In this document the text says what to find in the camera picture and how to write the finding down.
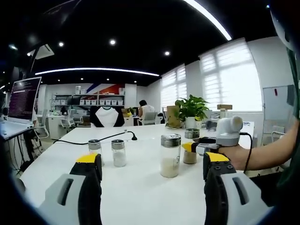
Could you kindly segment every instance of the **white flower pot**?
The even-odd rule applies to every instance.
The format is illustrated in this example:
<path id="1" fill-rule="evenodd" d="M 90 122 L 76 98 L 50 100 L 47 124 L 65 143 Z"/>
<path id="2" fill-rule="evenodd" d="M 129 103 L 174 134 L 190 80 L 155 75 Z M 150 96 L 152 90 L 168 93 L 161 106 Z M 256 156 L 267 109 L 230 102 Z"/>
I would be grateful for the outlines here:
<path id="1" fill-rule="evenodd" d="M 196 128 L 195 117 L 186 117 L 186 129 Z"/>

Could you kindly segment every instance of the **green leaves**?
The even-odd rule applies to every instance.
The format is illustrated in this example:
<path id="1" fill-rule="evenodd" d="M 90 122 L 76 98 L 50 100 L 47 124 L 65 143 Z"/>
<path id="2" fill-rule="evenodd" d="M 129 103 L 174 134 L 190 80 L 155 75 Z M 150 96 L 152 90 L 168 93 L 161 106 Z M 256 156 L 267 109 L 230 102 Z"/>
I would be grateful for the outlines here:
<path id="1" fill-rule="evenodd" d="M 186 117 L 194 117 L 198 116 L 200 119 L 206 118 L 204 113 L 208 108 L 205 106 L 207 102 L 201 97 L 195 97 L 190 95 L 189 99 L 181 98 L 181 100 L 177 100 L 175 105 L 177 105 L 179 109 L 178 118 L 181 121 L 185 121 Z"/>

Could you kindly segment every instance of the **hand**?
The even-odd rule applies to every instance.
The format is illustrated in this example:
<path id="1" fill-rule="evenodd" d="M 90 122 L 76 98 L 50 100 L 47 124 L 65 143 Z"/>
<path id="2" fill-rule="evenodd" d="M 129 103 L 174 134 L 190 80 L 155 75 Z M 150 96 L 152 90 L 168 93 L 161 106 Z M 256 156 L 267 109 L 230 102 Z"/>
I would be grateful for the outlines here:
<path id="1" fill-rule="evenodd" d="M 233 147 L 221 147 L 219 148 L 219 153 L 226 155 L 236 170 L 245 169 L 249 150 L 237 145 Z"/>

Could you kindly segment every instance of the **potted plant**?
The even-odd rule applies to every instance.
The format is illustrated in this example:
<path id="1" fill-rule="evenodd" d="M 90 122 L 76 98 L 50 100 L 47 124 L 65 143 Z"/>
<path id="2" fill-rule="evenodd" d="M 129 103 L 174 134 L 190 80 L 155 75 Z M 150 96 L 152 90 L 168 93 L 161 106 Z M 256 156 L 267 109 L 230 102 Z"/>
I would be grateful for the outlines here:
<path id="1" fill-rule="evenodd" d="M 203 98 L 192 95 L 189 96 L 189 99 L 181 98 L 175 102 L 175 105 L 180 108 L 178 117 L 182 122 L 185 122 L 186 128 L 196 127 L 195 116 L 199 117 L 200 120 L 207 118 L 204 113 L 208 110 L 205 106 L 206 103 Z"/>

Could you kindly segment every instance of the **metal jar lid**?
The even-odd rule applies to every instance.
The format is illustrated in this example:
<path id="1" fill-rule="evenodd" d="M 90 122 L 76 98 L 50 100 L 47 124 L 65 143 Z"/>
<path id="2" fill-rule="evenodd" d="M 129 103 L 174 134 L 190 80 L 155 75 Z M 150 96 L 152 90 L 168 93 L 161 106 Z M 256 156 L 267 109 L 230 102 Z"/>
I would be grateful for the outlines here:
<path id="1" fill-rule="evenodd" d="M 199 129 L 186 129 L 184 132 L 184 137 L 187 139 L 196 139 L 200 137 L 200 130 Z"/>
<path id="2" fill-rule="evenodd" d="M 89 144 L 89 149 L 91 150 L 98 150 L 101 148 L 100 140 L 97 139 L 89 140 L 88 144 Z"/>
<path id="3" fill-rule="evenodd" d="M 161 145 L 167 148 L 177 147 L 181 144 L 181 136 L 177 134 L 161 135 Z"/>
<path id="4" fill-rule="evenodd" d="M 125 148 L 125 143 L 121 139 L 112 140 L 112 149 L 120 150 Z"/>

